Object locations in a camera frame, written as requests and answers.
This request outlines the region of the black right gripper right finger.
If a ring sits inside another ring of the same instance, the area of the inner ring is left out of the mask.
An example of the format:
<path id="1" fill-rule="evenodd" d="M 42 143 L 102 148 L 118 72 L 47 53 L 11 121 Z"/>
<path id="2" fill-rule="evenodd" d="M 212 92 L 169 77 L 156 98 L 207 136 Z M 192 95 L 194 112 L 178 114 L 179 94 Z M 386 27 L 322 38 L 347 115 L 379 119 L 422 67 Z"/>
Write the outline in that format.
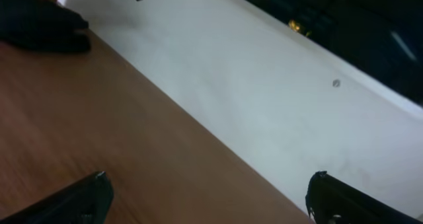
<path id="1" fill-rule="evenodd" d="M 305 197 L 307 213 L 316 224 L 422 224 L 326 171 L 310 179 Z"/>

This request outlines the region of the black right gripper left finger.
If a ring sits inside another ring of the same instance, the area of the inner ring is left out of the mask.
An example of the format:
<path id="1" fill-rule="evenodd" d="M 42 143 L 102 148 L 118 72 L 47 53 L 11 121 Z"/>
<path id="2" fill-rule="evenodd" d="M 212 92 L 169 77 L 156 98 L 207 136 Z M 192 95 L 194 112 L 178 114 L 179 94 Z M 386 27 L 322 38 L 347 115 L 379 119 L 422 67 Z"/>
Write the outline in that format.
<path id="1" fill-rule="evenodd" d="M 1 224 L 103 224 L 113 198 L 106 173 L 94 172 L 2 219 Z"/>

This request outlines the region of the black pants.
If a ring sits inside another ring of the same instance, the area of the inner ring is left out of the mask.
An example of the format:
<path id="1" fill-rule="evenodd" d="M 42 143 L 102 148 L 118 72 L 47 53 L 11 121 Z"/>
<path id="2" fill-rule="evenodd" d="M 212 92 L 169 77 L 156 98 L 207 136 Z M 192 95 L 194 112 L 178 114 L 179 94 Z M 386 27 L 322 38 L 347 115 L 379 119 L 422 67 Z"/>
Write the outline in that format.
<path id="1" fill-rule="evenodd" d="M 37 52 L 65 54 L 91 50 L 83 32 L 89 23 L 49 0 L 1 0 L 1 41 Z"/>

